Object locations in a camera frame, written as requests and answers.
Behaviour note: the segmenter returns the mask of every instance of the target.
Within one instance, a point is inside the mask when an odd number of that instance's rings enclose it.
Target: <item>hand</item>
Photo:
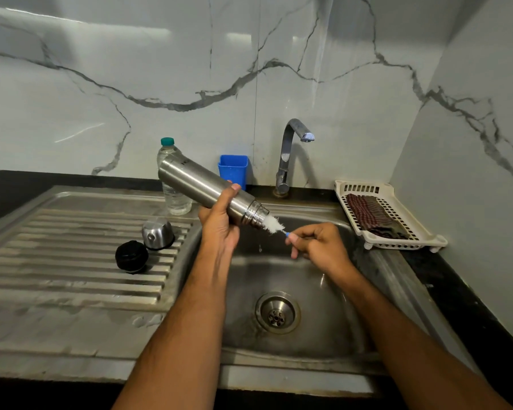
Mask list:
[[[202,248],[232,255],[233,249],[236,248],[239,241],[239,227],[229,223],[226,209],[240,189],[239,184],[232,184],[231,187],[223,190],[212,208],[201,207],[199,209],[198,217],[203,225]]]
[[[289,233],[285,244],[293,245],[291,257],[296,259],[299,252],[309,258],[314,265],[326,273],[337,285],[349,270],[356,270],[338,228],[332,223],[310,224]]]

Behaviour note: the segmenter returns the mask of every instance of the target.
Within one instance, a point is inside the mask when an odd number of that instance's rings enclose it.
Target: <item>checkered cloth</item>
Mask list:
[[[346,199],[363,230],[387,239],[409,238],[406,229],[386,213],[376,197],[348,194]]]

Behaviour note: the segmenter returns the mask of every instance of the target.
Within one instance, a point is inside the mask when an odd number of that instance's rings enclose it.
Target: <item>faucet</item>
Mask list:
[[[289,193],[287,172],[289,172],[290,151],[293,146],[295,132],[302,142],[312,142],[315,140],[314,135],[300,120],[293,118],[287,123],[285,131],[283,131],[283,140],[281,142],[280,167],[276,174],[276,188],[274,189],[274,195],[276,197],[285,197]]]

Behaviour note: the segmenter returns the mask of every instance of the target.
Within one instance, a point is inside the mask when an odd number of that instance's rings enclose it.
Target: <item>drain strainer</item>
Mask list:
[[[269,292],[256,303],[256,320],[265,330],[285,334],[300,323],[298,303],[285,292]]]

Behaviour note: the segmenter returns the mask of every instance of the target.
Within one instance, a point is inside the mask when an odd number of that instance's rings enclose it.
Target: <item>white plastic tray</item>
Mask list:
[[[344,211],[348,215],[349,222],[358,236],[365,239],[365,248],[371,249],[373,246],[383,249],[397,250],[418,250],[424,246],[436,253],[440,248],[444,248],[448,241],[440,234],[431,234],[422,226],[416,218],[401,204],[395,197],[393,187],[390,184],[374,183],[371,181],[351,181],[336,180],[335,191]],[[359,196],[374,196],[378,202],[384,207],[384,210],[390,217],[397,220],[403,225],[409,236],[409,240],[403,239],[387,239],[377,236],[367,230],[362,230],[355,214],[348,205],[346,196],[348,194],[356,194]]]

